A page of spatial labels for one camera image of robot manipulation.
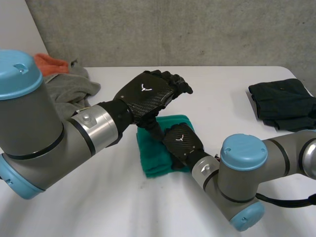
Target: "blue joint cap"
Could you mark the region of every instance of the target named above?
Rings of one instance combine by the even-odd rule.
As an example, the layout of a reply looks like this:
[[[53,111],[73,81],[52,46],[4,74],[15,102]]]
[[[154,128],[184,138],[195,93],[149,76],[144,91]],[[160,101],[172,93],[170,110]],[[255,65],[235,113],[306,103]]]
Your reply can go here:
[[[239,212],[229,222],[236,230],[241,232],[255,225],[264,214],[265,207],[258,201]]]
[[[33,57],[17,50],[0,50],[0,100],[29,94],[42,81]]]
[[[12,188],[20,197],[32,199],[44,190],[35,187],[18,172],[16,172],[0,155],[0,177]]]
[[[231,169],[250,171],[262,166],[268,157],[266,145],[259,138],[235,134],[225,139],[221,161]]]

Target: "gray wall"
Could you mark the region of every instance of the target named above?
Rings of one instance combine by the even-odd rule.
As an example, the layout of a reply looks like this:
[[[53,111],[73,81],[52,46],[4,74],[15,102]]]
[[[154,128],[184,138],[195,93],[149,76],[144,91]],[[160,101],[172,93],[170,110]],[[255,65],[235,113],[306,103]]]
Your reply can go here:
[[[277,65],[316,94],[315,0],[26,0],[53,57],[84,66]]]
[[[0,0],[0,49],[47,53],[24,0]]]

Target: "black cloth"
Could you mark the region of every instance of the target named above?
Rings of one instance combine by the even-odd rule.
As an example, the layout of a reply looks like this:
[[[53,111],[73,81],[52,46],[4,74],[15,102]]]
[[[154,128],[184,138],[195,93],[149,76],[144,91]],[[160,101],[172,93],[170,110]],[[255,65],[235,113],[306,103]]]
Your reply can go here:
[[[297,79],[251,85],[257,116],[265,125],[292,132],[316,129],[316,98]]]

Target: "orange cloth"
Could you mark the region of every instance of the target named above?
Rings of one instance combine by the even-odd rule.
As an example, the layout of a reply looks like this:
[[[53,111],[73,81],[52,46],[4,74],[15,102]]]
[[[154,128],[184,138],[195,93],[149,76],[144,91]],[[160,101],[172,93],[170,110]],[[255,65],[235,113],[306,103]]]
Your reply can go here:
[[[69,73],[68,63],[64,60],[52,58],[44,53],[36,54],[34,60],[43,77],[56,73]]]

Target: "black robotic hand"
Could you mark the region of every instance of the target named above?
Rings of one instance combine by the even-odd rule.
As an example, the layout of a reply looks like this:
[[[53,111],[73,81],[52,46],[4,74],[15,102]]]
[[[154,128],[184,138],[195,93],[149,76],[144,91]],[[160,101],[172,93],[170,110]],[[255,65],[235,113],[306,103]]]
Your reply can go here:
[[[161,141],[164,138],[156,116],[182,93],[192,94],[182,77],[170,72],[145,71],[124,86],[114,97],[122,100],[133,115],[133,124],[145,128]]]
[[[196,133],[186,124],[180,123],[166,129],[163,144],[173,155],[173,169],[182,168],[184,165],[189,167],[209,154],[204,152],[203,143]]]

